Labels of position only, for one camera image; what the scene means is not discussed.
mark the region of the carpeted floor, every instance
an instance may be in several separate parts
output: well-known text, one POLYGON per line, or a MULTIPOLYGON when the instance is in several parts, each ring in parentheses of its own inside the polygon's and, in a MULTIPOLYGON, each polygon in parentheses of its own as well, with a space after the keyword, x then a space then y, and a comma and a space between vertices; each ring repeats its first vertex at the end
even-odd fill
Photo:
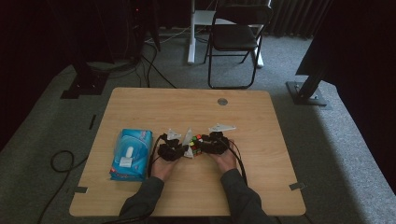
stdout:
MULTIPOLYGON (((307 188, 302 190, 306 214, 316 224, 396 223, 396 197, 364 143, 353 119, 347 113, 336 88, 321 82, 319 90, 331 109, 312 105, 295 105, 288 93, 287 81, 305 81, 295 76, 310 40, 298 37, 263 40, 264 67, 258 69, 250 90, 269 91, 284 134, 295 173, 307 188)), ((151 88, 209 89, 207 64, 202 64, 205 43, 197 42, 196 62, 187 64, 189 39, 183 36, 164 40, 153 64, 161 75, 150 69, 151 88)), ((144 47, 143 55, 151 61, 155 51, 144 47)), ((109 64, 91 63, 108 68, 109 64)), ((248 81, 251 63, 238 64, 235 59, 215 63, 214 74, 227 72, 222 84, 248 81)), ((60 150, 74 153, 75 164, 90 152, 101 117, 112 90, 116 87, 146 87, 144 74, 148 63, 136 69, 114 72, 102 95, 81 95, 78 99, 60 99, 76 73, 66 67, 55 77, 35 104, 28 118, 0 154, 0 223, 37 223, 46 204, 62 184, 65 173, 51 169, 52 156, 60 150), (96 120, 92 125, 92 116, 96 120)), ((67 169, 70 157, 57 157, 58 169, 67 169)), ((114 217, 71 217, 68 207, 73 188, 78 184, 83 165, 74 169, 49 205, 42 223, 102 223, 114 217)), ((274 222, 309 223, 302 217, 279 217, 274 222)))

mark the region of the long sleeve shirt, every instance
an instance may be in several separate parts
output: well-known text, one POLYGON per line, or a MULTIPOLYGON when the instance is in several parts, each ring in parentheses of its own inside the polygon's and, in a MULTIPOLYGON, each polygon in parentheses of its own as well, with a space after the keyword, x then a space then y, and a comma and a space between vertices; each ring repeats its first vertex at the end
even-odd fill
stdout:
MULTIPOLYGON (((224 173, 220 182, 225 190, 234 224, 273 223, 262 211, 262 200, 259 194, 245 184, 237 169, 224 173)), ((154 176, 143 182, 139 191, 125 201, 120 210, 120 219, 142 217, 140 219, 144 220, 134 223, 155 223, 145 217, 148 217, 154 210, 161 197, 163 185, 163 181, 154 176)))

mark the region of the blue box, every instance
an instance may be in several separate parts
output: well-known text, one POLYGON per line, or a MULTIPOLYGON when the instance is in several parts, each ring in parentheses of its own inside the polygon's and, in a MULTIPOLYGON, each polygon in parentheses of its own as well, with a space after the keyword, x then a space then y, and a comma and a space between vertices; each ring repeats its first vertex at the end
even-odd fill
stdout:
POLYGON ((121 130, 114 148, 110 179, 140 182, 145 180, 151 142, 152 131, 121 130))

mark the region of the metal stand base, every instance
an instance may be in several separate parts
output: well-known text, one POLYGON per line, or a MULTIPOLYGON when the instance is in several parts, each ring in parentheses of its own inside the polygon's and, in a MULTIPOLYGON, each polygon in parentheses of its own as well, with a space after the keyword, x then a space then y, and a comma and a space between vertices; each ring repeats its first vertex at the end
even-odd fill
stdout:
POLYGON ((303 84, 303 82, 286 82, 291 98, 296 105, 318 105, 320 109, 332 109, 329 102, 323 99, 319 89, 316 89, 314 94, 309 98, 300 97, 299 91, 303 84))
POLYGON ((70 86, 70 89, 68 91, 64 91, 61 99, 78 99, 80 95, 102 94, 109 73, 98 73, 94 71, 92 71, 92 73, 95 75, 95 79, 93 80, 92 84, 82 86, 80 85, 80 80, 78 76, 76 76, 72 85, 70 86))

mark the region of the person's hand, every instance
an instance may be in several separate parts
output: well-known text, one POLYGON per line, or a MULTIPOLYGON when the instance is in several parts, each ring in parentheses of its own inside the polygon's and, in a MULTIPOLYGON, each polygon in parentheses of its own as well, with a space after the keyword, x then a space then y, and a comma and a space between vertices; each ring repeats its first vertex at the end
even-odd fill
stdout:
POLYGON ((154 163, 152 163, 151 176, 158 177, 163 182, 165 182, 171 176, 172 170, 174 169, 178 160, 166 161, 161 157, 158 158, 154 163))
POLYGON ((230 149, 225 150, 225 152, 223 152, 221 155, 208 155, 218 164, 221 174, 236 168, 236 157, 233 155, 230 149))

